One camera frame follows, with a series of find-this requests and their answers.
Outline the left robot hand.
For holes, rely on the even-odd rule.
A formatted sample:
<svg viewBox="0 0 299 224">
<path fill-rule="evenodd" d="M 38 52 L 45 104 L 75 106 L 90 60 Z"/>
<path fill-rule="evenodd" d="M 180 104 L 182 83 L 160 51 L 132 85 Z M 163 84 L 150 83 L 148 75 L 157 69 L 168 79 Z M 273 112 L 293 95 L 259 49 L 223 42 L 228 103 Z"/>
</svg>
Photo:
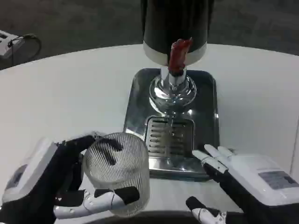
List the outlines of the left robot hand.
<svg viewBox="0 0 299 224">
<path fill-rule="evenodd" d="M 38 141 L 5 187 L 0 207 L 3 224 L 52 224 L 57 219 L 86 217 L 122 208 L 140 199 L 135 186 L 81 189 L 82 152 L 97 140 L 91 132 L 70 140 Z"/>
</svg>

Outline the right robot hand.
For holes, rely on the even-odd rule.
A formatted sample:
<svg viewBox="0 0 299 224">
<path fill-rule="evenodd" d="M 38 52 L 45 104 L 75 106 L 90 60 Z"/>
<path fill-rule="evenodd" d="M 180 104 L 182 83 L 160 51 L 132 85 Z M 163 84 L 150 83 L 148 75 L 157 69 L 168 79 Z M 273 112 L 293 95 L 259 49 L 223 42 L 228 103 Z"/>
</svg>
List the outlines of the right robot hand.
<svg viewBox="0 0 299 224">
<path fill-rule="evenodd" d="M 236 154 L 219 146 L 193 150 L 209 177 L 242 210 L 210 208 L 191 196 L 186 205 L 201 224 L 297 224 L 299 184 L 270 157 Z"/>
</svg>

